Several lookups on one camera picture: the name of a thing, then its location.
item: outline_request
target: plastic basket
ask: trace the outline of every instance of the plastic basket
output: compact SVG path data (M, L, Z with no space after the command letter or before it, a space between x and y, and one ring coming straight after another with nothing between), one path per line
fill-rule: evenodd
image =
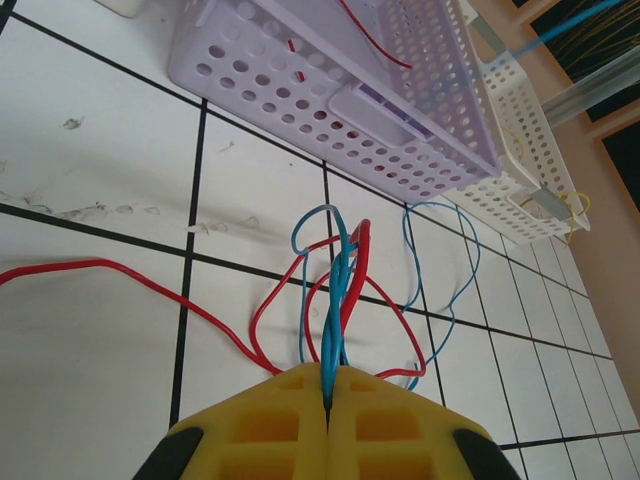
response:
M515 243L568 233L571 212L558 195L575 187L533 85L508 53L481 69L500 126L497 143L509 152L502 160L504 171L500 178L445 197ZM578 197L566 202L575 214L582 212ZM589 230L586 215L576 216L573 228Z
M412 69L377 52L336 0L191 0L169 75L408 203L499 176L457 1L348 3Z

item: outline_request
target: floor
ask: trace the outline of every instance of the floor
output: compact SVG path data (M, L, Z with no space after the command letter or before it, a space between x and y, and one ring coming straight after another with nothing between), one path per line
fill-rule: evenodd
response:
M372 220L370 275L406 302L416 280L403 205L173 85L176 5L152 0L129 20L90 0L4 0L0 271L112 259L246 341L293 260L293 226L330 202L349 228ZM423 207L410 223L424 295L408 320L430 352L475 253L453 212ZM477 227L477 281L417 392L483 425L523 479L639 478L640 428L570 251ZM317 217L300 240L327 235ZM312 257L311 280L329 255ZM283 367L297 362L299 275L260 332ZM411 365L391 310L365 296L353 363ZM199 317L113 271L15 280L0 304L2 478L130 478L171 424L268 378ZM326 305L320 292L312 317Z

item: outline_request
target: red wire piece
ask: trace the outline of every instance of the red wire piece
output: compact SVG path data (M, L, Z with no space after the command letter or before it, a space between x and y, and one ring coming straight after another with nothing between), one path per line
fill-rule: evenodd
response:
M358 20L358 17L356 17L355 13L353 13L351 8L349 8L349 5L347 5L347 2L345 2L345 0L338 0L338 2L340 2L340 5L342 5L342 8L344 8L346 10L347 14L351 17L351 20L353 20L353 23L355 23L358 26L358 28L360 29L360 31L364 34L364 36L367 37L367 40L369 40L371 42L371 44L374 47L376 47L376 50L378 50L382 55L384 55L386 58L391 60L396 65L400 65L401 67L409 68L409 69L413 68L413 65L411 65L410 63L405 63L405 62L403 62L401 60L398 60L396 57L394 57L389 52L387 52L376 41L376 39L371 36L371 34L367 31L367 29L364 27L364 25L360 22L360 20Z
M129 267L126 267L118 262L114 262L112 260L105 260L102 258L94 259L94 260L76 260L71 262L59 262L59 263L49 263L45 265L32 265L29 267L19 267L14 268L13 270L8 270L0 274L0 286L5 283L14 280L19 277L24 277L27 275L35 275L38 273L50 273L50 272L61 272L66 270L79 270L83 268L93 268L93 267L105 267L111 268L113 270L117 270L129 277L137 280L143 285L149 287L150 289L158 292L161 295L164 295L171 300L178 302L183 307L186 307L188 310L200 315L206 321L211 323L214 327L218 328L222 331L229 339L238 347L238 349L253 363L259 365L260 367L268 370L273 375L277 375L281 372L280 369L275 368L271 365L270 362L266 361L262 356L256 355L249 348L242 343L242 340L238 338L238 336L231 330L226 324L222 323L216 317L207 312L204 308L196 305L188 298L182 297L177 293L172 292L171 290L163 287L162 285L157 284L153 280L145 277L141 273L132 270Z

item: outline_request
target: black plastic part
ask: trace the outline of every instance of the black plastic part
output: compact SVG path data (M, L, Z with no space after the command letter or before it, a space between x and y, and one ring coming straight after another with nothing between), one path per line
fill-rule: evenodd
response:
M474 480L520 480L500 447L482 435L461 428L453 432Z
M203 435L191 427L163 438L133 480L180 480Z

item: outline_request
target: white plastic basket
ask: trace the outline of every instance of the white plastic basket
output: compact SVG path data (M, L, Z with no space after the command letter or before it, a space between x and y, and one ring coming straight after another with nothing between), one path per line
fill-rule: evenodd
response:
M515 243L562 235L572 228L571 212L557 198L575 191L533 85L514 58L505 53L481 67L489 100L509 152L503 174L445 194L473 216ZM590 229L579 197L566 202L575 216L573 228Z

